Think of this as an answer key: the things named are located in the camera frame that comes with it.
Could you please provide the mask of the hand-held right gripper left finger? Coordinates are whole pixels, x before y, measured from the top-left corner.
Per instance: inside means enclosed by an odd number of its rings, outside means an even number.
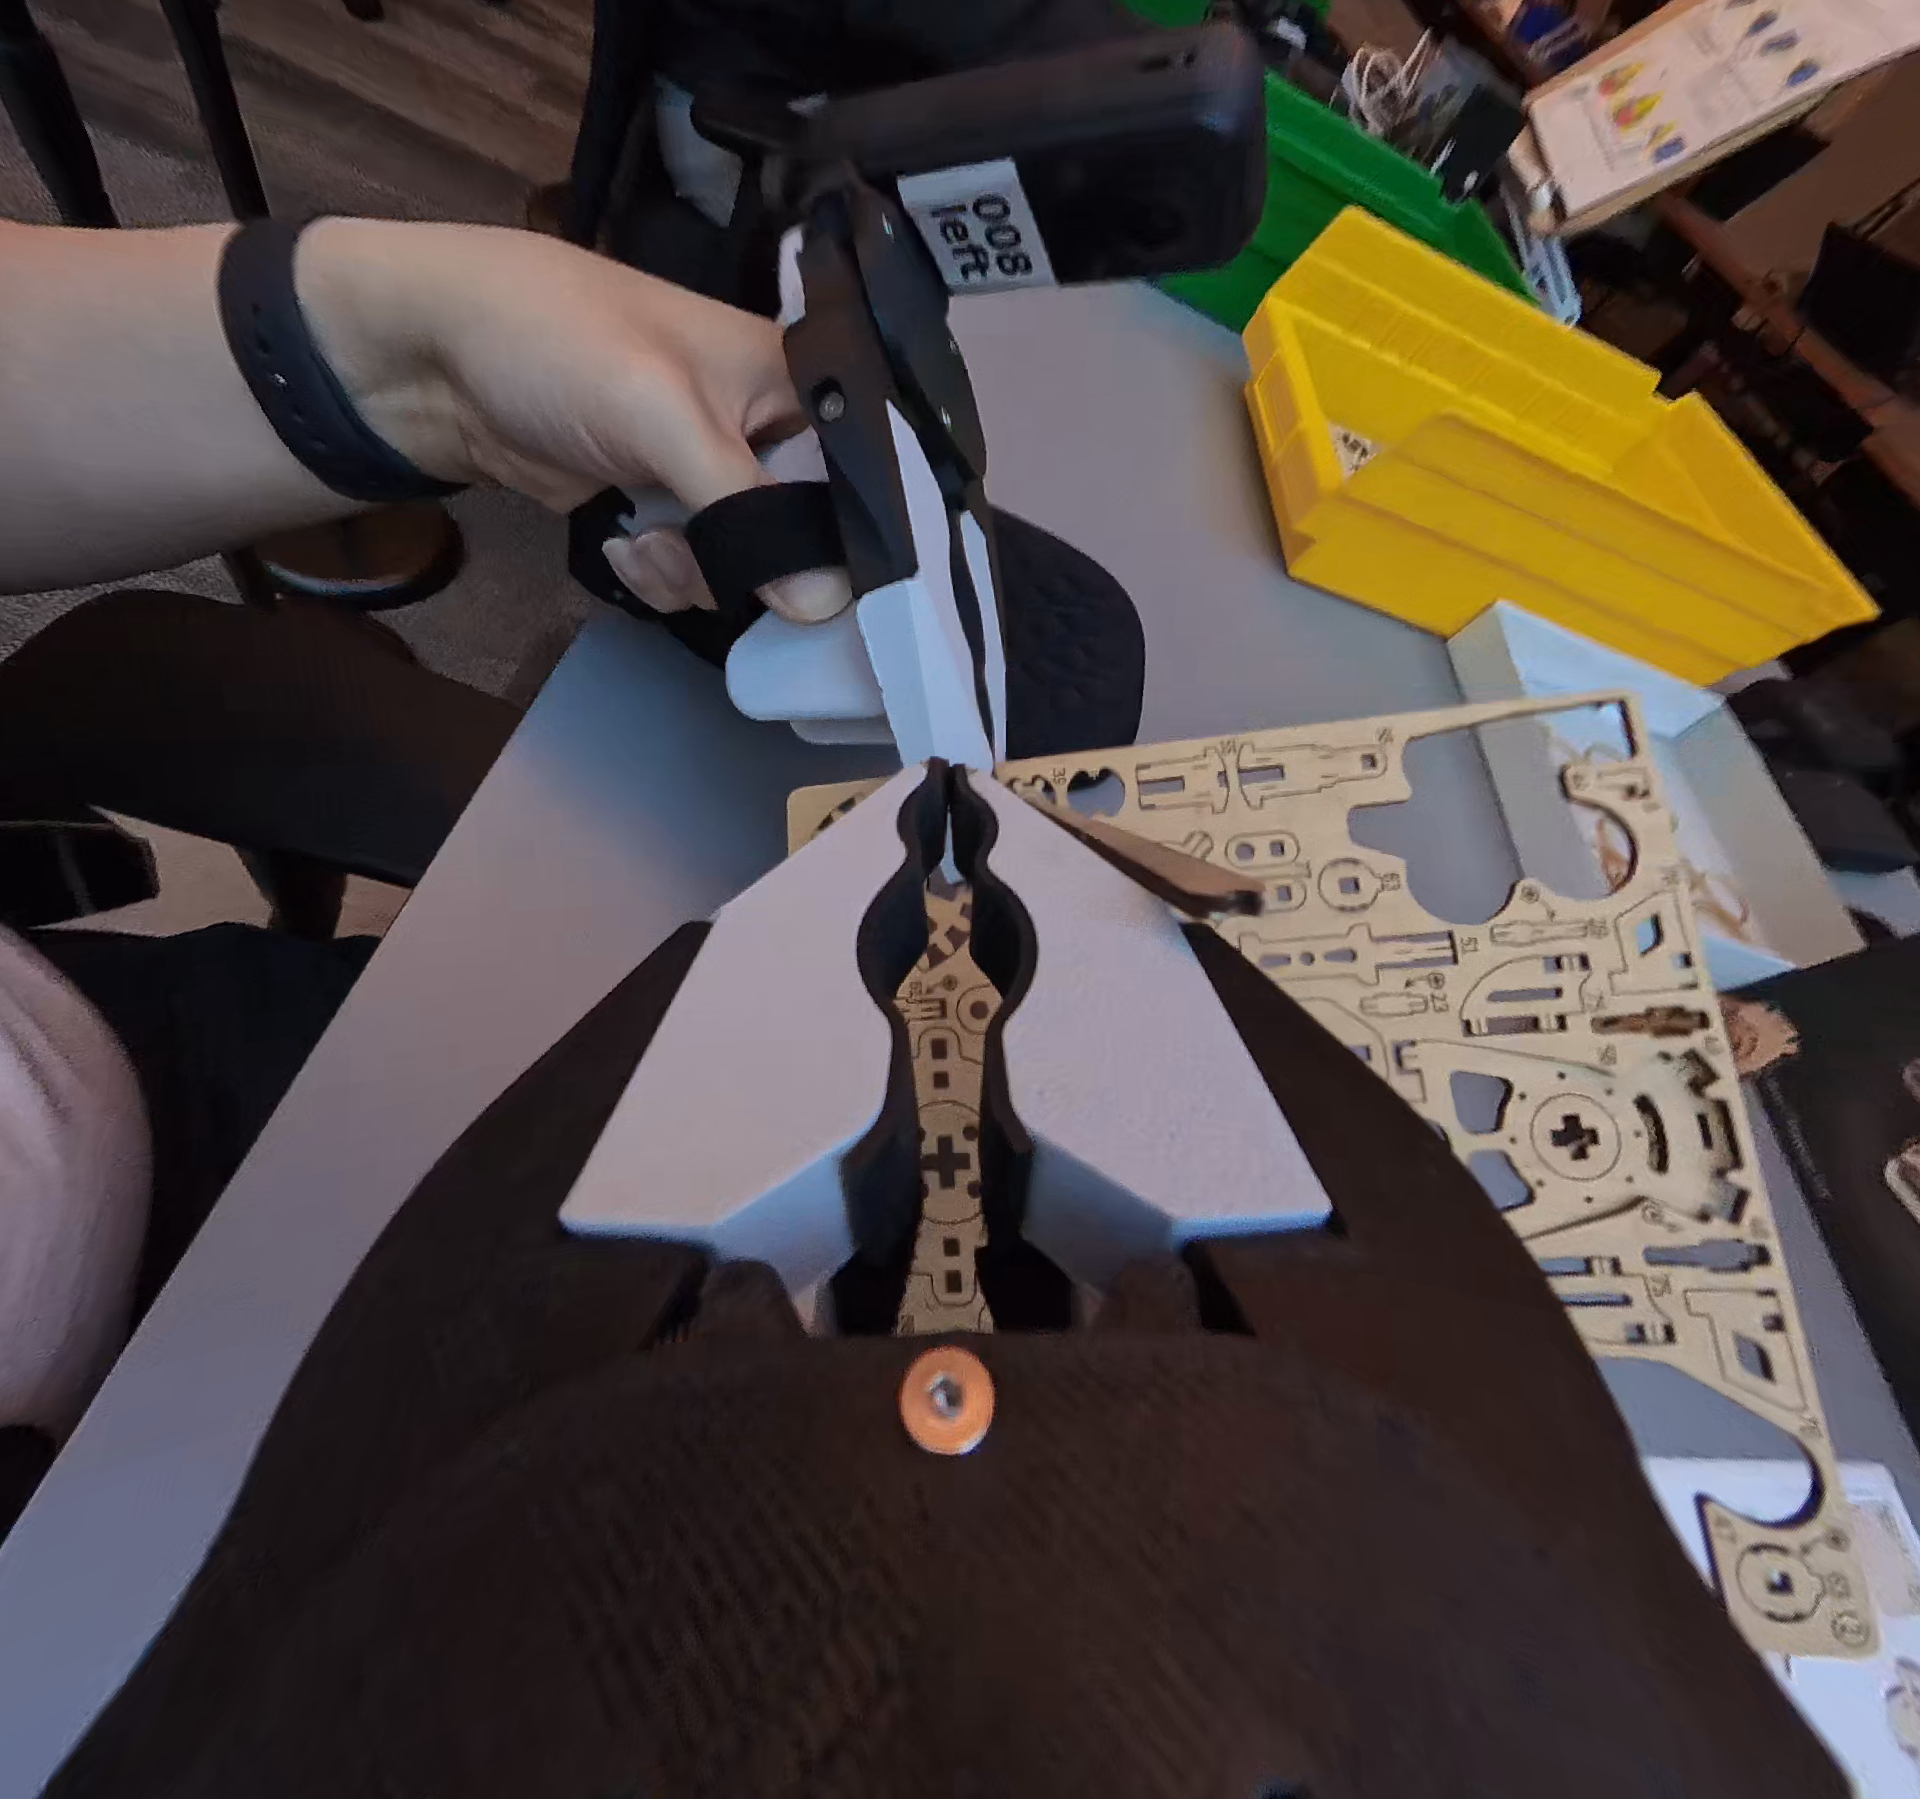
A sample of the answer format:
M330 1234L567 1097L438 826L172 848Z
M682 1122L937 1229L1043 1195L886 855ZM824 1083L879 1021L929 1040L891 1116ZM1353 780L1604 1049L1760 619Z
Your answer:
M563 1229L893 1281L925 1206L902 983L947 849L952 771L908 766L713 918L583 1170Z

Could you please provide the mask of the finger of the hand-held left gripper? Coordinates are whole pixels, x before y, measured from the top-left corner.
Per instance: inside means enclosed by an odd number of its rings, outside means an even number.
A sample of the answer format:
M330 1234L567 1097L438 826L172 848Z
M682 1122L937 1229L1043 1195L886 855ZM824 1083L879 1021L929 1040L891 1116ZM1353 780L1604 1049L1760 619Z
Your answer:
M999 764L1007 757L1007 670L998 593L994 515L985 497L970 497L966 510L956 520L956 535L961 550L966 589L972 600L972 615L977 619L977 677L983 714L989 726L993 763Z
M916 570L853 606L882 714L902 764L937 758L989 770L994 754L954 589L947 502L895 405L886 423Z

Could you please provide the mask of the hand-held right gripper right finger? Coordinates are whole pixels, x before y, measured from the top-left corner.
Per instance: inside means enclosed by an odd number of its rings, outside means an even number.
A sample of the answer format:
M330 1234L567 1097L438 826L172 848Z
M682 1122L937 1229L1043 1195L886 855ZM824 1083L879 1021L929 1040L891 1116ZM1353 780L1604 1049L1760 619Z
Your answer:
M1201 963L1218 937L1016 793L952 773L983 1049L977 1251L994 1331L1202 1241L1321 1231L1331 1196Z

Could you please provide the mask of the thin wooden stick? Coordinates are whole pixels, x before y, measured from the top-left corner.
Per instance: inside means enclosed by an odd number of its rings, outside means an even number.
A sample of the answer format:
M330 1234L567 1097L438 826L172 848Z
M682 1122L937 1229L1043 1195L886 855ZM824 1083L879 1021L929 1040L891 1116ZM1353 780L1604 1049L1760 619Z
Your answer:
M1016 800L1046 816L1108 866L1191 921L1254 918L1265 908L1265 888L1254 876L1146 842L1114 822L1082 816L1065 806L1040 805L1027 797L1016 797Z

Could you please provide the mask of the plywood puzzle parts sheet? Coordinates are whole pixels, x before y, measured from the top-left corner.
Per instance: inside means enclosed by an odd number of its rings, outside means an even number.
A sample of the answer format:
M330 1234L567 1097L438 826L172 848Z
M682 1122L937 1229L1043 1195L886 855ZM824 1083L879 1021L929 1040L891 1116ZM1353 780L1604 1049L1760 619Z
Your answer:
M1356 812L1406 805L1417 740L1477 761L1514 864L1500 911L1434 916ZM1698 1493L1685 1531L1755 1649L1864 1662L1881 1601L1840 1493L1674 812L1630 693L1012 761L1045 810L1111 777L1108 820L1264 890L1213 927L1440 1131L1596 1361L1656 1365L1791 1436L1804 1504Z

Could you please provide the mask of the person's left forearm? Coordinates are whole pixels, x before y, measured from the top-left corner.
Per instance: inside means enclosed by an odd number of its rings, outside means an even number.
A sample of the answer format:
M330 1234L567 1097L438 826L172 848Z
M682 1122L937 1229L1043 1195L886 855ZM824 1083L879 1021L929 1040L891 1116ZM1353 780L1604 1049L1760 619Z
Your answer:
M1 222L1 593L107 584L348 513L229 350L230 225Z

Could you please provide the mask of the grey desk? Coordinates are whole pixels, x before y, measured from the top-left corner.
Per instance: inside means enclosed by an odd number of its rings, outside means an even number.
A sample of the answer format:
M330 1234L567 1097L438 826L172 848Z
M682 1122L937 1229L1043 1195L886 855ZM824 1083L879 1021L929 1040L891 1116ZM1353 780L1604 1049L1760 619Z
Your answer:
M1469 1177L1198 948L1331 1188L975 1348L570 1236L691 937L444 864L4 1543L5 1796L1839 1796Z

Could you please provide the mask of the person's left hand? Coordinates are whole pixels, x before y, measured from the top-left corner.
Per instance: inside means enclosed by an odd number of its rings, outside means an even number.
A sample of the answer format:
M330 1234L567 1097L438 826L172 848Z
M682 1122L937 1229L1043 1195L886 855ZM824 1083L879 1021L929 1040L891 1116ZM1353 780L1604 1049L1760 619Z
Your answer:
M802 407L772 323L529 230L326 217L294 296L352 411L421 473L564 512L768 484Z

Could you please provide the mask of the small black device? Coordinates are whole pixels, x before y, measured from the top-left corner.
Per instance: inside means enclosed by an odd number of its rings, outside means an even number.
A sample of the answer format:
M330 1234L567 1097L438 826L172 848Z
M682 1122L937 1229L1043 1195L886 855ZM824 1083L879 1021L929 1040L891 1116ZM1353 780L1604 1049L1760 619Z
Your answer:
M1427 171L1451 204L1496 186L1523 129L1523 106L1501 84L1464 84L1432 113Z

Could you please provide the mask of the black office chair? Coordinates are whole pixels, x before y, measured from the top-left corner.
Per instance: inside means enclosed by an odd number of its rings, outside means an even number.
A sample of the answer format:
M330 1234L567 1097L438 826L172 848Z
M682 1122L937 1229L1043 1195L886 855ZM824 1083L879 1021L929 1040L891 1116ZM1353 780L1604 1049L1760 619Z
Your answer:
M663 59L668 0L591 0L588 84L559 199L559 237L607 249L727 306L763 303L757 156L709 135L718 118Z

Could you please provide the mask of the document stand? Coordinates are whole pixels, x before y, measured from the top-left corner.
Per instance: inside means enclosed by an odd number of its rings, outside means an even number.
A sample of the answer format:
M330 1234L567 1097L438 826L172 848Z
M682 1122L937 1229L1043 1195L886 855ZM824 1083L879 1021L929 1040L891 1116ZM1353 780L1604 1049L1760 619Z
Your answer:
M1504 151L1497 196L1501 229L1538 306L1560 324L1579 324L1580 296L1560 242L1562 208L1528 127Z

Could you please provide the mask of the white cardboard tray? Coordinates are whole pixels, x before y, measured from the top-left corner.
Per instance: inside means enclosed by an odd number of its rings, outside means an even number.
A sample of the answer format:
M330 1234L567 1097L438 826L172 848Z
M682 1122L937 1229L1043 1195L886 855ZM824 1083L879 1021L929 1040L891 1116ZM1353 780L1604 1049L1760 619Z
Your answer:
M1645 740L1618 707L1528 713L1477 731L1524 874L1596 898L1626 884L1630 837L1574 806L1568 766L1650 758L1674 822L1681 879L1706 967L1722 992L1854 954L1864 940L1733 711L1713 693L1497 602L1447 642L1473 704L1630 693Z

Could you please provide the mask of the person's dark trousers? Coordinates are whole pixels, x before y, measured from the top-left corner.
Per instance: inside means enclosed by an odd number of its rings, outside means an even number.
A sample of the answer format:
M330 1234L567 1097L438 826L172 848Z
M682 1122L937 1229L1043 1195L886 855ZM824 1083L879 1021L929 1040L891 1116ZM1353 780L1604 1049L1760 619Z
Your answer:
M152 1211L129 1336L373 941L336 937L339 908L299 879L267 890L267 927L68 928L158 890L150 852L111 816L254 864L285 859L294 874L410 890L517 721L512 704L421 667L381 628L318 606L107 591L4 661L4 932L105 1021L150 1127ZM59 1444L4 1428L4 1531Z

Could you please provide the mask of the illustrated instruction sheet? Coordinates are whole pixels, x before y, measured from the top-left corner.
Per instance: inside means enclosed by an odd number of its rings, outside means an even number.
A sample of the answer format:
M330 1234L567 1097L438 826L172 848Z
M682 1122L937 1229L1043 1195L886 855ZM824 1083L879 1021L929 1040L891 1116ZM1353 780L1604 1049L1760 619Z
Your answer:
M1918 0L1674 0L1524 99L1523 219L1597 226L1916 47Z

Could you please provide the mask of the black puzzle box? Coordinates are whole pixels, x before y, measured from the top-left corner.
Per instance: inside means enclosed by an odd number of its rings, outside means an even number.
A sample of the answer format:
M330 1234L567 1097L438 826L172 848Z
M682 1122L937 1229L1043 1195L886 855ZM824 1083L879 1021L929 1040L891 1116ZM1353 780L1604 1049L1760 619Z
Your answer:
M1748 980L1731 1010L1860 1317L1916 1336L1918 940Z

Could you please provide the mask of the person's white shirt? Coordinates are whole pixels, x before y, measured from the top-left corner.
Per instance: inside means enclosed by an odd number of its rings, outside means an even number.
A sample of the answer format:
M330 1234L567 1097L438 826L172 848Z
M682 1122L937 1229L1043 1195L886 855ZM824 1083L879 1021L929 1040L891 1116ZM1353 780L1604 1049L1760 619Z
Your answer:
M1 934L1 1426L59 1444L120 1355L152 1211L131 1061L45 955Z

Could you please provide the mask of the black wrist band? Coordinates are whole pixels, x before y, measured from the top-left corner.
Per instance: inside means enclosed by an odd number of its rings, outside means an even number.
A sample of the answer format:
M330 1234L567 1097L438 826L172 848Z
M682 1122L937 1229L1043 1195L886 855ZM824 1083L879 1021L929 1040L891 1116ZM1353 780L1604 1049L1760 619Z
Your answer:
M323 490L357 505L444 499L434 479L361 415L304 314L294 255L300 226L240 222L216 273L216 307L237 372L278 443Z

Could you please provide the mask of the black metal leg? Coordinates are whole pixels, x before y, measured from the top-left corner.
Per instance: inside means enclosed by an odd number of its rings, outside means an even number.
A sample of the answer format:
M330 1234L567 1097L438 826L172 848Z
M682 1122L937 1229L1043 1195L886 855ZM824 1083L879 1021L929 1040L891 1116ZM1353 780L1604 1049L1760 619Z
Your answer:
M158 2L233 217L243 222L267 219L269 201L229 70L214 0Z
M59 221L117 229L83 113L29 0L1 0L1 102Z

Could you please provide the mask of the assembly instruction booklet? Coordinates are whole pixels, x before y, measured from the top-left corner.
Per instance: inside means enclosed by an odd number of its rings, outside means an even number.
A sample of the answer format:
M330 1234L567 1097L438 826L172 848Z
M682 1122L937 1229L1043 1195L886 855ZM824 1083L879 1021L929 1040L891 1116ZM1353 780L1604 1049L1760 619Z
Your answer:
M1663 1511L1706 1570L1706 1535L1695 1496L1776 1522L1799 1504L1799 1458L1648 1457L1644 1473ZM1918 1794L1918 1539L1906 1498L1884 1465L1845 1460L1840 1491L1864 1543L1864 1578L1881 1622L1882 1649L1858 1662L1767 1658L1791 1701L1846 1773L1855 1796Z

